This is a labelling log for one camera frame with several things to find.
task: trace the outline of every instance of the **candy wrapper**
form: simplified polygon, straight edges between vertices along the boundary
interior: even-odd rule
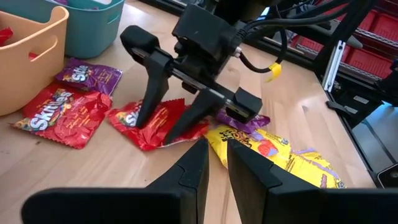
[[[10,27],[0,30],[0,47],[2,47],[6,40],[10,39],[14,35]]]
[[[280,168],[317,186],[324,188],[345,188],[344,183],[316,151],[291,153],[288,140],[257,129],[251,134],[220,125],[205,134],[225,167],[227,161],[227,140],[237,139],[262,156],[270,159]]]
[[[105,65],[92,65],[71,58],[68,65],[55,78],[86,91],[96,90],[111,95],[121,75],[121,70]]]
[[[257,128],[264,127],[265,125],[269,124],[269,122],[271,121],[267,116],[256,115],[251,121],[247,122],[246,124],[243,124],[228,116],[226,114],[225,109],[221,109],[218,112],[216,119],[217,121],[223,124],[229,125],[240,131],[244,131],[245,133],[248,134],[252,133]]]
[[[129,103],[122,109],[112,109],[108,121],[135,145],[144,151],[165,147],[164,139],[174,124],[180,119],[186,106],[184,99],[162,102],[155,109],[148,123],[142,128],[135,128],[142,102]],[[191,130],[175,139],[172,144],[200,138],[207,131],[207,121],[202,121]]]
[[[26,118],[12,126],[82,149],[104,120],[111,98],[52,83],[23,109]]]

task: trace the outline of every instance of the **purple skittles bag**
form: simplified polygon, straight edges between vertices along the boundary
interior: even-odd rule
[[[95,90],[110,96],[121,75],[121,70],[105,65],[92,65],[71,58],[68,65],[55,76],[55,79],[69,86],[86,91]]]
[[[221,109],[218,112],[216,119],[217,121],[223,124],[229,125],[248,134],[253,133],[257,128],[264,127],[265,125],[269,124],[271,121],[267,116],[256,115],[251,121],[247,122],[246,124],[243,124],[229,117],[226,114],[225,109]]]

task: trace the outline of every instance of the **teal plastic bin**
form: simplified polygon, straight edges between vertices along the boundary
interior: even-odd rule
[[[93,58],[115,40],[123,5],[124,0],[112,0],[109,4],[68,0],[68,6],[52,0],[0,0],[0,11],[47,22],[55,6],[64,6],[69,11],[65,54],[76,58]]]

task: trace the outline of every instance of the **wooden table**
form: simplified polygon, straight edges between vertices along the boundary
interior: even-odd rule
[[[160,39],[161,46],[174,52],[171,31],[177,17],[137,1],[127,1],[119,32],[139,25]],[[258,67],[270,65],[275,57],[243,46]],[[143,98],[147,75],[123,49],[119,39],[92,63],[124,70],[114,92],[114,107]],[[325,106],[328,100],[315,75],[289,62],[282,75],[264,83],[264,75],[248,70],[232,59],[218,82],[235,91],[238,86],[263,100],[262,114],[271,118],[266,128],[292,143],[293,149],[314,147],[329,160],[348,187],[373,187],[356,149],[336,113]],[[193,96],[180,80],[170,79],[165,100]],[[49,187],[145,187],[163,174],[193,142],[166,149],[142,152],[103,122],[89,144],[80,151],[12,129],[8,123],[22,118],[19,112],[0,118],[0,223],[20,223],[19,212],[31,194]],[[227,170],[210,150],[210,181],[205,223],[240,223]]]

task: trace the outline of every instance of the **red skittles bag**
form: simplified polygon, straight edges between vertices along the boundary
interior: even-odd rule
[[[185,106],[185,100],[177,99],[161,102],[147,124],[139,129],[135,125],[141,104],[141,101],[133,102],[128,103],[121,109],[110,110],[107,115],[109,123],[144,151],[166,146],[164,144],[166,134],[173,128],[185,111],[187,107]],[[207,127],[207,121],[202,121],[175,139],[172,144],[198,139],[207,132]]]
[[[82,149],[111,105],[111,98],[97,91],[51,83],[23,108],[25,118],[12,126]]]

